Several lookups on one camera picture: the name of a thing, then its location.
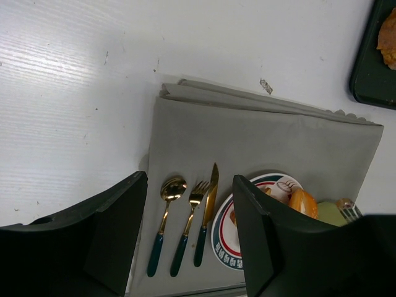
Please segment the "table surface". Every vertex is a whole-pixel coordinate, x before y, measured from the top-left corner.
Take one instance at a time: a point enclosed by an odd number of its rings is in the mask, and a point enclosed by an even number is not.
[[[3,0],[0,225],[117,183],[147,154],[155,96],[180,78],[266,93],[385,126],[358,198],[396,212],[395,112],[348,78],[371,0]]]

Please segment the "round plate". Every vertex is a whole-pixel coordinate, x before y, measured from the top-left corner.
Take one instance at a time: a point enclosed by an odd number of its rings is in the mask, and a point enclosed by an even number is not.
[[[303,188],[297,180],[282,173],[260,175],[250,182],[262,190],[269,187],[271,196],[283,203],[288,203],[295,190]],[[243,270],[238,231],[230,218],[233,211],[234,201],[231,194],[224,201],[213,221],[212,249],[221,263],[231,269]]]

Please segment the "folded cloth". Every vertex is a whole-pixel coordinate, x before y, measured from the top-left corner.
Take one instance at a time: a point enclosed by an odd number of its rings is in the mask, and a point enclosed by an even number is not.
[[[382,131],[381,125],[353,115],[272,97],[186,80],[164,85],[153,116],[149,187],[131,296],[187,294],[244,283],[243,272],[216,259],[210,234],[202,265],[194,267],[203,206],[194,215],[179,274],[170,276],[190,212],[188,195],[197,181],[209,180],[214,162],[220,173],[216,210],[231,194],[235,174],[253,178],[271,171],[294,177],[318,201],[355,201]],[[187,191],[170,206],[157,273],[148,278],[147,264],[165,209],[160,188],[174,175],[185,178]]]

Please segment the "spoon handle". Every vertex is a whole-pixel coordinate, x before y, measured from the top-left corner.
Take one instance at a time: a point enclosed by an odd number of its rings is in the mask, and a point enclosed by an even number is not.
[[[194,266],[199,267],[202,263],[206,240],[206,226],[202,226],[199,230],[196,253],[194,254]]]
[[[181,261],[183,260],[184,251],[187,246],[188,235],[182,235],[179,241],[178,248],[173,257],[172,266],[171,266],[171,277],[177,276],[179,273],[179,269],[181,266]]]
[[[163,243],[163,235],[158,233],[155,237],[153,249],[151,251],[150,260],[147,266],[147,276],[153,277],[157,271],[158,261],[160,260],[161,249]]]

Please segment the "knife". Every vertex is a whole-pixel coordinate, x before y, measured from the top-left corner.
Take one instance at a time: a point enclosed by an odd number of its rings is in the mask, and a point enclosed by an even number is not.
[[[212,176],[210,177],[210,185],[208,190],[208,198],[206,199],[204,219],[199,230],[199,236],[196,245],[196,253],[194,254],[194,266],[199,267],[202,263],[204,255],[204,247],[206,241],[207,224],[213,219],[213,210],[215,208],[216,194],[218,185],[218,168],[217,164],[213,164]]]

